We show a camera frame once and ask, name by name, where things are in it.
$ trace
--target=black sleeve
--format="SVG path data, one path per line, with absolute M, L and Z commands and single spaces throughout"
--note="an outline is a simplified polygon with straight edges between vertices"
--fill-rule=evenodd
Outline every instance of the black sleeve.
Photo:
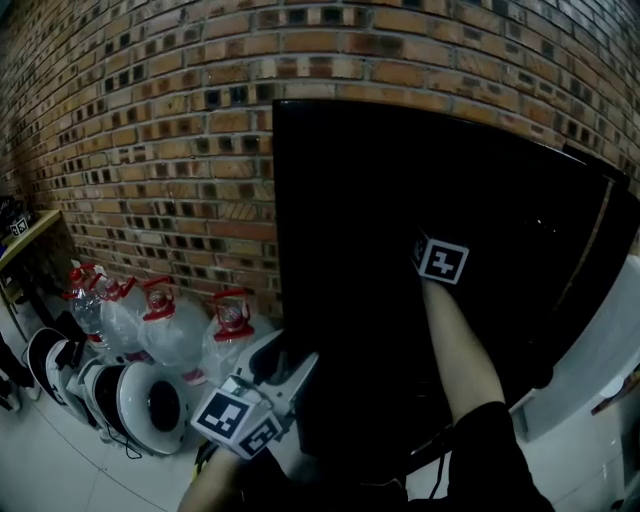
M 499 402 L 478 407 L 456 425 L 448 494 L 455 509 L 553 511 L 533 483 L 509 411 Z

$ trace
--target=white tiled floor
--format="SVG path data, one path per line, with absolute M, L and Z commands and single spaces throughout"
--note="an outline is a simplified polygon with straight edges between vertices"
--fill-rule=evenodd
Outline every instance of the white tiled floor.
M 25 306 L 28 330 L 38 322 Z M 14 353 L 24 342 L 0 308 L 0 329 Z M 97 434 L 42 395 L 26 397 L 19 414 L 0 410 L 0 510 L 3 512 L 174 512 L 191 479 L 197 436 L 169 458 L 129 460 L 124 449 L 103 444 Z M 622 497 L 622 450 L 618 416 L 565 422 L 533 443 L 521 443 L 540 491 L 559 512 L 608 510 Z M 297 436 L 292 432 L 272 449 L 283 468 L 295 465 Z M 437 496 L 447 489 L 448 457 Z M 437 462 L 410 475 L 411 497 L 428 497 Z

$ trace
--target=forearm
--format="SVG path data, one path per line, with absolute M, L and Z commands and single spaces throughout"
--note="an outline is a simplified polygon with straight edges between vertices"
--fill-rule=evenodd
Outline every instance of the forearm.
M 242 459 L 223 447 L 218 448 L 206 467 L 191 483 L 178 512 L 223 512 L 237 497 L 237 479 Z
M 454 423 L 489 402 L 504 402 L 500 379 L 456 301 L 443 286 L 423 281 L 429 332 Z

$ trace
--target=water bottle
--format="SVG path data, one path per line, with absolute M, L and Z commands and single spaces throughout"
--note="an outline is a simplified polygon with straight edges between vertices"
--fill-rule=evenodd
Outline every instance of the water bottle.
M 87 335 L 90 346 L 98 356 L 106 357 L 110 345 L 100 321 L 101 300 L 94 291 L 101 274 L 91 276 L 88 271 L 93 268 L 94 265 L 87 263 L 71 270 L 71 292 L 63 294 L 62 297 L 69 300 L 71 316 Z
M 209 382 L 221 386 L 243 350 L 274 329 L 265 317 L 251 316 L 245 290 L 216 293 L 213 303 L 215 316 L 202 339 L 200 366 Z
M 147 314 L 138 333 L 140 344 L 169 373 L 197 386 L 205 381 L 199 368 L 202 358 L 202 335 L 209 317 L 202 307 L 186 298 L 168 296 L 152 289 L 170 278 L 160 277 L 144 285 L 148 290 Z
M 144 292 L 134 286 L 136 279 L 130 277 L 121 285 L 111 277 L 105 283 L 102 295 L 100 319 L 118 361 L 150 361 L 151 357 L 138 342 L 138 329 L 142 323 L 146 300 Z

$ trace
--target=floor tile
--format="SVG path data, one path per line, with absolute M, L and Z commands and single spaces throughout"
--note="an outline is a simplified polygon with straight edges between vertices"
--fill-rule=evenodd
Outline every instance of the floor tile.
M 84 512 L 98 469 L 72 448 L 29 402 L 0 410 L 3 512 Z
M 136 496 L 104 473 L 93 487 L 86 512 L 161 512 L 161 509 Z
M 622 455 L 603 465 L 597 474 L 554 503 L 556 512 L 609 510 L 611 504 L 624 495 L 622 466 Z
M 168 512 L 174 512 L 191 482 L 200 436 L 188 431 L 182 450 L 170 457 L 131 460 L 123 447 L 109 446 L 102 469 L 120 485 Z
M 67 442 L 73 445 L 92 464 L 102 467 L 107 455 L 108 445 L 100 440 L 100 435 L 96 430 L 80 423 L 44 392 L 41 394 L 40 399 L 35 402 L 35 406 Z
M 622 451 L 614 414 L 572 417 L 520 447 L 538 490 L 552 503 L 592 478 Z

